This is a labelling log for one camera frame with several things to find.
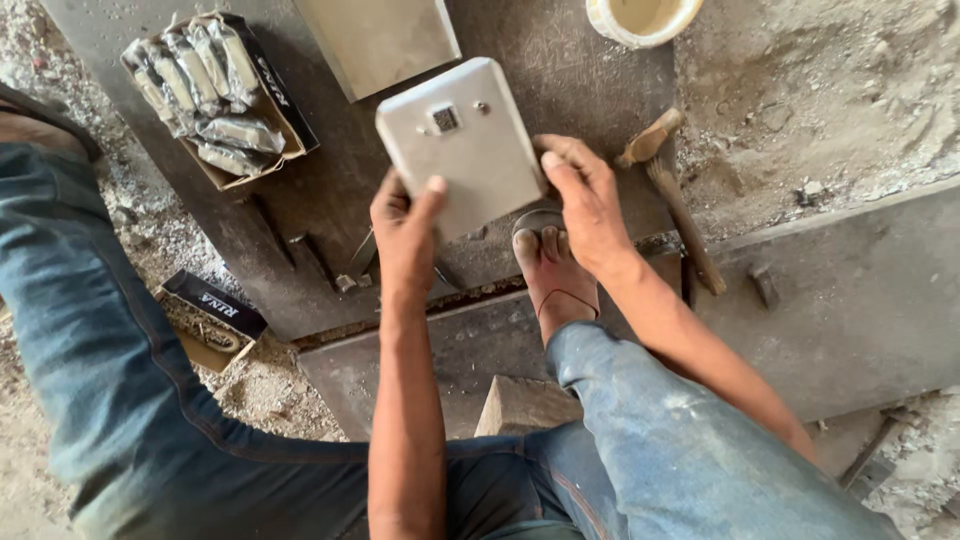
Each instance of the toe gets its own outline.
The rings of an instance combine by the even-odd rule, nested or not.
[[[560,258],[572,258],[570,253],[570,235],[566,231],[560,231],[557,235],[557,251],[560,252]]]
[[[557,245],[557,236],[560,232],[554,226],[543,228],[543,254],[550,262],[560,264],[560,248]]]
[[[514,255],[524,270],[540,262],[540,239],[533,231],[521,229],[514,234]]]

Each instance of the white container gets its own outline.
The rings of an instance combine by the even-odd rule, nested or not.
[[[590,23],[632,49],[663,45],[686,28],[704,0],[587,0]]]

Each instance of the denim jeans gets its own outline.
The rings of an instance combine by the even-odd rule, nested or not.
[[[91,166],[0,144],[0,295],[88,538],[363,537],[367,445],[226,418],[116,240]],[[447,446],[448,536],[572,522],[612,538],[899,538],[704,387],[602,327],[546,359],[583,423]]]

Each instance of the dirty hand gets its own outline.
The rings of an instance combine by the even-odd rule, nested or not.
[[[564,199],[564,222],[573,256],[603,281],[624,257],[637,257],[623,224],[613,171],[581,140],[538,135],[534,144],[546,151],[540,162]]]
[[[380,254],[381,297],[425,300],[433,285],[433,220],[446,203],[446,182],[431,178],[411,204],[391,167],[373,198],[370,217]]]

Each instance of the wooden hammer handle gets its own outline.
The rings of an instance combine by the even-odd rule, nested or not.
[[[647,175],[654,182],[660,196],[666,201],[670,217],[673,218],[673,223],[677,226],[677,232],[680,233],[680,240],[684,242],[686,252],[693,258],[697,270],[700,270],[703,275],[710,293],[713,296],[720,296],[727,292],[727,284],[723,281],[723,276],[720,275],[720,269],[717,268],[717,265],[707,253],[707,243],[704,242],[700,229],[693,221],[693,216],[690,215],[690,209],[686,205],[680,185],[674,180],[673,175],[660,164],[660,158],[647,161]]]

